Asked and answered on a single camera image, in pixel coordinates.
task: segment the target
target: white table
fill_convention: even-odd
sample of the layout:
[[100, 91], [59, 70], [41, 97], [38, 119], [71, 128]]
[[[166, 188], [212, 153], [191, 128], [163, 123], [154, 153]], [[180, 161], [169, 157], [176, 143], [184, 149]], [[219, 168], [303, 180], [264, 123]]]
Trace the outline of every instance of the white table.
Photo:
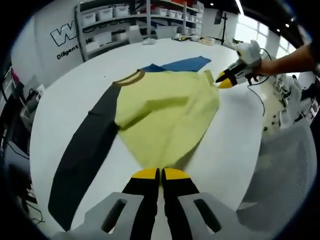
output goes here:
[[[125, 78], [151, 63], [163, 65], [203, 56], [212, 62], [214, 78], [237, 60], [235, 51], [221, 45], [207, 46], [197, 42], [157, 40], [155, 45], [126, 45], [87, 61], [58, 79], [46, 89], [34, 119], [30, 143], [30, 170], [34, 193], [47, 225], [54, 231], [63, 229], [48, 212], [53, 178], [60, 159], [74, 132], [112, 81]], [[262, 137], [262, 105], [246, 84], [220, 90], [220, 106], [201, 143], [184, 171], [189, 173], [200, 192], [210, 192], [236, 210], [251, 181]], [[132, 174], [141, 166], [127, 150], [119, 136], [95, 179], [83, 197], [71, 229], [84, 221], [85, 213], [112, 192], [121, 192]], [[159, 213], [153, 239], [166, 219]]]

